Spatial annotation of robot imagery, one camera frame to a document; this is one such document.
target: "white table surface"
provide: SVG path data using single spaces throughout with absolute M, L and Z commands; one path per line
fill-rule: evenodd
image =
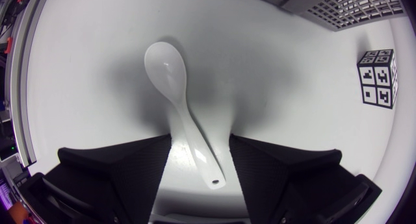
M 227 185 L 208 189 L 181 122 L 152 86 L 144 52 L 170 42 L 185 59 L 188 104 Z M 364 51 L 394 49 L 388 21 L 331 32 L 260 0 L 47 0 L 27 78 L 29 126 L 47 173 L 61 147 L 91 149 L 171 132 L 153 211 L 246 217 L 228 138 L 340 149 L 341 165 L 373 179 L 395 109 L 364 105 Z

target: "white ceramic spoon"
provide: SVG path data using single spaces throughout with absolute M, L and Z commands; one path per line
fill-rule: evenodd
M 186 98 L 187 71 L 181 54 L 169 43 L 156 42 L 146 51 L 144 66 L 156 89 L 179 112 L 190 151 L 202 179 L 210 189 L 226 185 L 220 166 L 189 114 Z

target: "spoon handle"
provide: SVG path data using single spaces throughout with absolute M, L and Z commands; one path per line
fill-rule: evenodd
M 181 106 L 181 108 L 177 108 L 177 111 L 181 116 L 189 149 L 202 179 L 206 185 L 213 190 L 225 186 L 226 180 L 220 166 L 215 160 L 213 153 L 201 135 L 194 120 L 190 116 L 187 106 Z

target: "white backdrop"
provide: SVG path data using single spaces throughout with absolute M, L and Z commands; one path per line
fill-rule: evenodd
M 190 110 L 226 176 L 219 190 L 203 185 L 176 112 L 146 76 L 144 52 L 159 40 L 185 59 Z M 260 0 L 47 0 L 29 60 L 38 160 L 29 170 L 47 173 L 61 147 L 171 132 L 154 212 L 244 217 L 228 148 L 233 132 L 299 149 L 340 149 L 346 169 L 373 179 L 395 109 L 362 103 L 356 62 L 364 51 L 391 48 L 388 21 L 331 32 Z

